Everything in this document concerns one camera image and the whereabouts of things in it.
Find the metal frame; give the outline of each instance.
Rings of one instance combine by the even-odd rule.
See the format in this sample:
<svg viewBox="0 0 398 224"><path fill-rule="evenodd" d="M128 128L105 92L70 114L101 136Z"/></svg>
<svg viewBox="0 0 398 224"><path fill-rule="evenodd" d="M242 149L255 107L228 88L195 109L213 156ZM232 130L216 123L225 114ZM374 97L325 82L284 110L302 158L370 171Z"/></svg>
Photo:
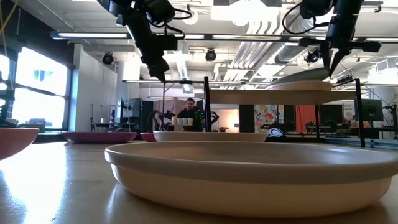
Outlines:
<svg viewBox="0 0 398 224"><path fill-rule="evenodd" d="M336 88L338 86L350 83L350 82L355 82L355 93L356 93L356 115L358 117L358 122L359 122L359 140L361 143L361 147L365 147L365 135L364 135L364 126L363 126L363 112L362 112L362 93L361 93L361 80L358 78L343 82L343 83L339 83L335 86L333 86L333 88Z"/></svg>
<svg viewBox="0 0 398 224"><path fill-rule="evenodd" d="M203 84L203 91L205 93L205 98L204 98L204 108L205 108L205 121L206 121L206 132L211 132L211 107L210 107L210 87L209 87L209 77L205 76L203 81L198 81L198 80L169 80L166 82L163 82L163 99L162 99L162 113L164 114L164 100L165 100L165 93L167 90L166 89L166 83L179 83L179 84L189 84L192 85L194 83L199 83Z"/></svg>

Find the monitor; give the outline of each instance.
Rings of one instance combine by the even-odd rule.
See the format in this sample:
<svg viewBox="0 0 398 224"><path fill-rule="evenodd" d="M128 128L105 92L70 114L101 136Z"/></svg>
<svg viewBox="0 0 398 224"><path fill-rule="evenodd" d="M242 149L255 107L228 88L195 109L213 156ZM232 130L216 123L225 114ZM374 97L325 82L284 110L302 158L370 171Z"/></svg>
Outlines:
<svg viewBox="0 0 398 224"><path fill-rule="evenodd" d="M354 100L355 113L358 112L357 100ZM384 121L381 100L362 99L362 114L364 121Z"/></svg>

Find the person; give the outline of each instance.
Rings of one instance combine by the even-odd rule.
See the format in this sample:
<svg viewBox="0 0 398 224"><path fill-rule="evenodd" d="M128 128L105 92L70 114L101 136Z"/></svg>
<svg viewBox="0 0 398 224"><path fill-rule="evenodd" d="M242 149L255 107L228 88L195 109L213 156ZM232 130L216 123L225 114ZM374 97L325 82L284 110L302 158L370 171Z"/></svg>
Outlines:
<svg viewBox="0 0 398 224"><path fill-rule="evenodd" d="M202 121L197 116L199 109L195 106L195 100L188 98L185 101L185 109L181 110L177 118L192 118L192 126L184 126L184 131L203 131Z"/></svg>

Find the tabletop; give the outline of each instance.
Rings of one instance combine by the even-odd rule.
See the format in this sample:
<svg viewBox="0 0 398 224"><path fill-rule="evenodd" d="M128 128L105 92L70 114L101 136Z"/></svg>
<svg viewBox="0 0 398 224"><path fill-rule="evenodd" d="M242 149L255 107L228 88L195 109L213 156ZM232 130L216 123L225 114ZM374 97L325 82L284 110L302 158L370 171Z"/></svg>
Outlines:
<svg viewBox="0 0 398 224"><path fill-rule="evenodd" d="M380 202L357 212L294 220L223 217L134 196L115 181L106 146L34 144L0 161L0 223L398 223L397 176Z"/></svg>

